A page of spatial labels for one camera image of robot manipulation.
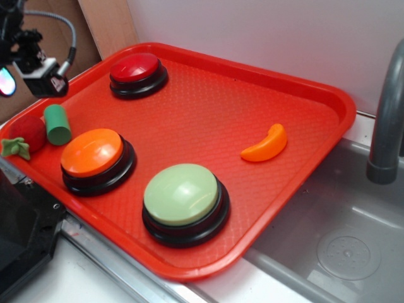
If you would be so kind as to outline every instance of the toy orange segment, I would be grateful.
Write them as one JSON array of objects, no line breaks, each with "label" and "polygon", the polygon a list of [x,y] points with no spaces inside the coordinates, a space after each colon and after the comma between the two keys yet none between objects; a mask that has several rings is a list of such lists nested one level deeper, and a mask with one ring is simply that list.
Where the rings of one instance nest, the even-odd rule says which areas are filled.
[{"label": "toy orange segment", "polygon": [[94,129],[79,135],[63,150],[61,165],[73,177],[91,177],[113,166],[123,152],[119,134]]},{"label": "toy orange segment", "polygon": [[241,152],[244,160],[260,162],[277,156],[287,144],[286,130],[282,124],[272,125],[267,137],[256,145],[250,146]]}]

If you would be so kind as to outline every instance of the orange fruit slice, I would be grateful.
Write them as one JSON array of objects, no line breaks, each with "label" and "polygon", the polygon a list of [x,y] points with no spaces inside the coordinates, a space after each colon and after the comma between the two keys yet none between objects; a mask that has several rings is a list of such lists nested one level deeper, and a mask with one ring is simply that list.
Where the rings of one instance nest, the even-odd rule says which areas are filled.
[{"label": "orange fruit slice", "polygon": [[241,158],[251,162],[269,160],[277,156],[288,141],[286,130],[282,124],[272,125],[267,137],[256,145],[250,146],[241,152]]}]

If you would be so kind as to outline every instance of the stainless steel sink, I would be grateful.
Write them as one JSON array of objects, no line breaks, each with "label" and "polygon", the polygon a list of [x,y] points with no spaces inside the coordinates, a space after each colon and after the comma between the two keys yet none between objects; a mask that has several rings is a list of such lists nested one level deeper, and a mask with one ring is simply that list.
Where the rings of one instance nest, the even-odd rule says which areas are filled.
[{"label": "stainless steel sink", "polygon": [[382,186],[368,155],[341,140],[245,258],[314,302],[403,302],[404,162]]}]

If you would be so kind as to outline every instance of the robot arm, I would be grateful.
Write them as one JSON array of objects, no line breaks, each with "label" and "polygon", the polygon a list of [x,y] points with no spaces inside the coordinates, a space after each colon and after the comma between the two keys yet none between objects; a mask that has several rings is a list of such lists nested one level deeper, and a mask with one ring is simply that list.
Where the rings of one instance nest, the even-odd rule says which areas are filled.
[{"label": "robot arm", "polygon": [[[69,20],[53,13],[24,11],[24,4],[25,0],[0,0],[0,67],[2,67],[0,77],[2,73],[8,72],[5,66],[12,64],[36,97],[62,97],[68,92],[66,73],[76,53],[74,26]],[[21,29],[24,15],[55,18],[70,27],[73,42],[69,56],[61,67],[55,58],[46,57],[45,52],[39,47],[42,35],[38,31]],[[12,51],[12,47],[16,44],[17,51]],[[0,78],[0,93],[3,92],[3,95],[7,96],[8,94],[1,88],[2,82]]]}]

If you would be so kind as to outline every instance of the tray rim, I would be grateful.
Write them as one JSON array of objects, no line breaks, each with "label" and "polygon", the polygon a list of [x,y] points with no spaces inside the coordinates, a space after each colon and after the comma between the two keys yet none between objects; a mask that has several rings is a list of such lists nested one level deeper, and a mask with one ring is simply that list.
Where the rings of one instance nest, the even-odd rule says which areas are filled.
[{"label": "tray rim", "polygon": [[[266,228],[266,226],[269,225],[271,220],[276,216],[276,214],[283,208],[283,206],[299,188],[296,184],[300,184],[302,180],[307,179],[311,175],[311,173],[323,161],[327,154],[339,142],[343,134],[352,126],[356,117],[356,107],[353,100],[347,93],[339,88],[335,88],[330,85],[325,85],[315,81],[305,80],[295,76],[277,73],[254,66],[248,66],[239,62],[220,59],[191,50],[174,47],[171,45],[149,42],[129,46],[109,56],[105,60],[94,65],[89,70],[75,77],[70,81],[69,92],[65,97],[41,99],[31,105],[29,108],[21,111],[19,114],[10,119],[3,126],[2,129],[0,129],[0,138],[7,138],[5,134],[8,134],[9,126],[19,117],[27,114],[42,117],[44,109],[49,104],[62,104],[71,96],[86,87],[84,82],[81,81],[83,78],[95,77],[96,79],[99,79],[101,76],[105,75],[106,71],[109,70],[109,63],[115,62],[116,60],[124,56],[139,51],[154,53],[166,52],[166,54],[175,54],[176,56],[181,57],[181,64],[190,65],[195,68],[204,69],[207,71],[211,71],[212,68],[215,68],[217,71],[220,71],[219,74],[222,74],[224,76],[234,76],[235,71],[242,71],[242,77],[239,78],[240,80],[248,81],[254,84],[265,85],[266,87],[268,87],[268,81],[273,80],[273,82],[270,83],[271,88],[281,92],[286,92],[287,88],[285,87],[285,83],[287,83],[288,85],[295,86],[299,90],[299,94],[297,95],[299,97],[305,97],[307,94],[309,94],[309,92],[316,90],[317,92],[321,92],[323,98],[328,97],[330,99],[327,98],[325,101],[314,101],[321,102],[322,104],[325,104],[328,107],[332,108],[339,117],[339,125],[334,130],[333,134],[324,141],[324,143],[313,153],[313,156],[310,158],[310,160],[307,161],[300,168],[298,173],[290,180],[290,182],[286,185],[282,192],[278,196],[276,196],[276,198],[271,202],[271,208],[266,209],[266,211],[248,229],[248,231],[242,236],[242,238],[239,239],[237,243],[235,243],[235,245],[224,257],[200,268],[178,268],[162,262],[162,260],[156,258],[155,256],[151,256],[147,253],[146,250],[140,249],[136,256],[129,254],[134,259],[137,259],[140,263],[144,264],[147,268],[151,266],[152,268],[149,268],[150,270],[164,278],[182,282],[199,280],[201,278],[206,278],[225,270],[227,267],[234,264],[239,258],[242,257],[242,255],[250,247],[251,243],[253,243],[255,239],[260,235],[260,233]],[[197,64],[195,64],[195,62],[193,61],[195,57],[198,57]],[[13,165],[19,168],[27,176],[32,178],[35,182],[39,183],[52,195],[56,197],[68,196],[68,202],[63,201],[62,199],[62,202],[65,204],[66,208],[71,210],[71,212],[75,216],[84,220],[87,224],[100,232],[103,236],[106,236],[106,238],[115,243],[118,247],[126,251],[125,247],[133,246],[132,238],[130,238],[126,234],[122,234],[122,232],[116,228],[115,224],[111,224],[108,220],[102,221],[100,217],[94,219],[92,217],[92,212],[87,207],[83,207],[82,202],[78,201],[74,196],[66,194],[58,187],[54,187],[53,184],[48,181],[41,173],[33,170],[29,165],[29,162],[16,156],[8,157],[7,161],[10,161]],[[74,211],[78,208],[80,208],[80,214],[77,214],[76,211]],[[97,224],[100,222],[102,222],[103,229],[105,229],[106,227],[109,229],[108,235],[105,235],[99,228],[97,228]]]}]

